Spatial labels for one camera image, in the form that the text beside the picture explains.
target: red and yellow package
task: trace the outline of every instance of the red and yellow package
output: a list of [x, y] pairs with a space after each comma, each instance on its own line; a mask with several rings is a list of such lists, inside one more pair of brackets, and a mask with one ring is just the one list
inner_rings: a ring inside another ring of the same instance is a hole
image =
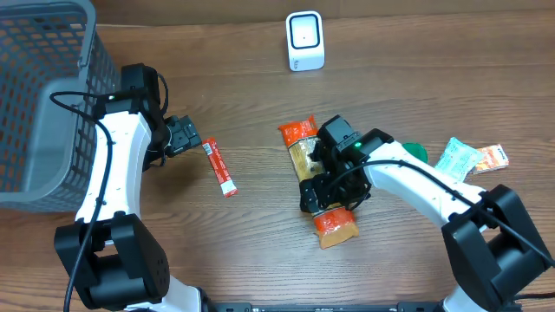
[[205, 149], [206, 156], [212, 164], [214, 173], [216, 173], [216, 178], [218, 178], [219, 186], [222, 188], [222, 192], [225, 197], [231, 197], [239, 193], [239, 190], [233, 184], [232, 177], [227, 171], [227, 166], [222, 159], [221, 153], [219, 153], [218, 145], [216, 145], [216, 139], [213, 137], [208, 138], [202, 142], [202, 147]]
[[[279, 126], [279, 130], [284, 136], [299, 182], [325, 172], [322, 162], [313, 161], [310, 157], [314, 152], [314, 146], [320, 140], [317, 137], [318, 127], [313, 115], [308, 120]], [[355, 215], [339, 204], [330, 205], [326, 211], [315, 213], [312, 217], [322, 249], [342, 243], [351, 237], [358, 237]]]

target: barcode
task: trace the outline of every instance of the barcode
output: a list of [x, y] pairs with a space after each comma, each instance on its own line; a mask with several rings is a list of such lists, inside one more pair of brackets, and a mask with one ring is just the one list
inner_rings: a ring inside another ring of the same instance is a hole
[[202, 145], [202, 147], [204, 147], [206, 155], [208, 156], [212, 155], [212, 149], [210, 148], [210, 143], [205, 143]]

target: tabletop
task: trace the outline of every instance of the tabletop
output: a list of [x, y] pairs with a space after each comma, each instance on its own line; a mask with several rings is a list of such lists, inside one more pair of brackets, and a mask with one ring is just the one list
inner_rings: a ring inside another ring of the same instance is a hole
[[[99, 28], [118, 66], [143, 62], [219, 144], [239, 194], [224, 198], [201, 147], [143, 175], [143, 222], [171, 273], [217, 302], [389, 304], [439, 301], [455, 285], [441, 232], [380, 190], [356, 210], [360, 237], [321, 250], [299, 208], [278, 126], [336, 114], [419, 142], [433, 165], [451, 137], [500, 143], [511, 165], [467, 183], [523, 199], [555, 251], [555, 11], [326, 20], [324, 68], [292, 73], [284, 23]], [[53, 248], [73, 213], [0, 211], [0, 309], [62, 309], [68, 282]], [[523, 292], [555, 290], [555, 270]], [[553, 310], [555, 300], [525, 302]], [[74, 293], [72, 310], [85, 308]]]

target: green lid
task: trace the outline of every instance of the green lid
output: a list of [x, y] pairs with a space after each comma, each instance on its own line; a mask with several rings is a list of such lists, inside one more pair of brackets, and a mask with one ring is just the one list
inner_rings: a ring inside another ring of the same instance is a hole
[[407, 150], [407, 152], [415, 156], [417, 159], [424, 163], [428, 163], [428, 153], [422, 144], [404, 143], [402, 146]]

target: gray plastic basket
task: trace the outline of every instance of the gray plastic basket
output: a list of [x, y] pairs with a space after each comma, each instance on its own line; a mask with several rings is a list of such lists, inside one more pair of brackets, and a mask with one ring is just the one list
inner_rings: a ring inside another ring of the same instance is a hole
[[[76, 211], [88, 188], [95, 125], [56, 106], [55, 91], [105, 94], [120, 73], [87, 0], [0, 1], [0, 206]], [[61, 96], [91, 113], [93, 99]]]

